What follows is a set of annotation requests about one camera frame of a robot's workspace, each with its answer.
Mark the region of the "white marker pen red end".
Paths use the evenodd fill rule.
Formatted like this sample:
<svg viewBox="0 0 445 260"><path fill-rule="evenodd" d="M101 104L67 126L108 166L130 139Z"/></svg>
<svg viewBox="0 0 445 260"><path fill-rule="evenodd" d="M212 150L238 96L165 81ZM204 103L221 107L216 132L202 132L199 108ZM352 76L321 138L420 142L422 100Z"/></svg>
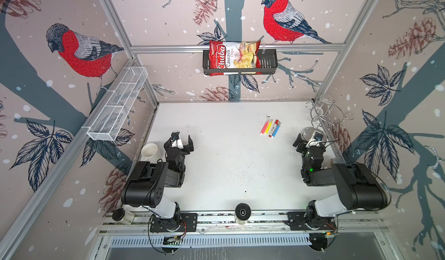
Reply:
<svg viewBox="0 0 445 260"><path fill-rule="evenodd" d="M279 124L279 120L275 120L274 124L272 125L272 127L269 130L269 134L268 134L269 137L273 136L273 133L275 132L278 124Z"/></svg>

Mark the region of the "pink highlighter pen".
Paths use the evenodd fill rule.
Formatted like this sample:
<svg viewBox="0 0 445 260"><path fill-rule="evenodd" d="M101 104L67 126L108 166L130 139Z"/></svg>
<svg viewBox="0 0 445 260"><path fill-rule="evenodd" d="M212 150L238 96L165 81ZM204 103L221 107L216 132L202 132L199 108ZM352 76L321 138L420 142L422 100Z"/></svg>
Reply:
<svg viewBox="0 0 445 260"><path fill-rule="evenodd" d="M264 126L263 126L263 128L262 128L262 130L260 132L261 135L263 135L266 132L266 129L268 128L268 126L270 124L270 121L271 121L271 119L267 118L267 120L266 120L266 122L265 122L265 124L264 124Z"/></svg>

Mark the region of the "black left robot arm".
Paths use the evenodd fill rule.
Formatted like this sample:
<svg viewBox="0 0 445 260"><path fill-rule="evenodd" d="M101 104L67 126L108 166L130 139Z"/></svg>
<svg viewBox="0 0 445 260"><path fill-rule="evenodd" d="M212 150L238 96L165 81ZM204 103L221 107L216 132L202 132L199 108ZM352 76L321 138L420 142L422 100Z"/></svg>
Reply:
<svg viewBox="0 0 445 260"><path fill-rule="evenodd" d="M196 216L183 215L177 202L164 195L165 188L180 188L185 180L185 157L194 151L191 137L184 143L174 131L163 145L147 144L121 192L124 205L142 207L152 213L151 233L183 232L195 229Z"/></svg>

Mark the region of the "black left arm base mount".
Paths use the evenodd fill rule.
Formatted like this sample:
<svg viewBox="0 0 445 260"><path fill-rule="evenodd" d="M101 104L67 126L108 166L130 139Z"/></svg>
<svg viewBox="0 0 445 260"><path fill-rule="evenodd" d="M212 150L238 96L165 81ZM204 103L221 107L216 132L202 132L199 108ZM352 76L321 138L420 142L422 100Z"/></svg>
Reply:
<svg viewBox="0 0 445 260"><path fill-rule="evenodd" d="M196 213L181 213L171 219L154 217L149 223L150 233L178 233L195 232L197 229L198 215Z"/></svg>

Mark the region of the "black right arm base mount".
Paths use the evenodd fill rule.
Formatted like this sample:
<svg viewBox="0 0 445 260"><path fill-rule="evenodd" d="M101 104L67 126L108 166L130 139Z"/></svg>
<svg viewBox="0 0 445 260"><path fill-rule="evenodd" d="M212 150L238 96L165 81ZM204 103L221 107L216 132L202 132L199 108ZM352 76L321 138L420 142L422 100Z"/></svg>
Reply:
<svg viewBox="0 0 445 260"><path fill-rule="evenodd" d="M285 225L291 231L336 231L337 224L333 217L320 217L317 214L309 215L306 211L291 211L287 213Z"/></svg>

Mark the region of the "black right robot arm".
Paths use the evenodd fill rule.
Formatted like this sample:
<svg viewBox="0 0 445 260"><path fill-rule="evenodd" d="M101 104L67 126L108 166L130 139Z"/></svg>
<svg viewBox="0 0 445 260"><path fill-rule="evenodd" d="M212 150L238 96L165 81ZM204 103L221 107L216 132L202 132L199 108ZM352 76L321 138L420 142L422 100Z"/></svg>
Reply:
<svg viewBox="0 0 445 260"><path fill-rule="evenodd" d="M307 140L299 133L293 143L301 153L301 176L309 187L335 186L336 193L324 199L312 200L304 211L287 213L292 231L337 229L335 218L352 211L378 211L386 208L391 196L376 180L376 176L361 163L333 163L323 168L326 141L314 131Z"/></svg>

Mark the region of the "yellow highlighter pen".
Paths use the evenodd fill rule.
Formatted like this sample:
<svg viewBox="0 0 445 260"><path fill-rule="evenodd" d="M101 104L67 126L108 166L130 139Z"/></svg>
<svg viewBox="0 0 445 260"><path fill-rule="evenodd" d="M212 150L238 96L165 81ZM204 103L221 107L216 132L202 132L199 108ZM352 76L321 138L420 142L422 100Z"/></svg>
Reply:
<svg viewBox="0 0 445 260"><path fill-rule="evenodd" d="M266 126L266 128L264 130L264 135L268 135L269 134L272 125L273 125L273 118L270 118L269 122L268 122L268 124L267 124L267 126Z"/></svg>

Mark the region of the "blue marker pen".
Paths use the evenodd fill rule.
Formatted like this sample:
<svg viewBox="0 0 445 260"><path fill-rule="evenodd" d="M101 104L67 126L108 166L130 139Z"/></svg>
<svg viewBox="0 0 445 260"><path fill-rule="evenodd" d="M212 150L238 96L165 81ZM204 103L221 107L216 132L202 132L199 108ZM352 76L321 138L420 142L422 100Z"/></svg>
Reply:
<svg viewBox="0 0 445 260"><path fill-rule="evenodd" d="M277 134L277 132L278 132L278 130L279 130L279 128L280 128L280 125L281 125L281 122L277 123L277 125L276 125L275 128L273 129L271 138L275 138L275 136L276 136L276 134Z"/></svg>

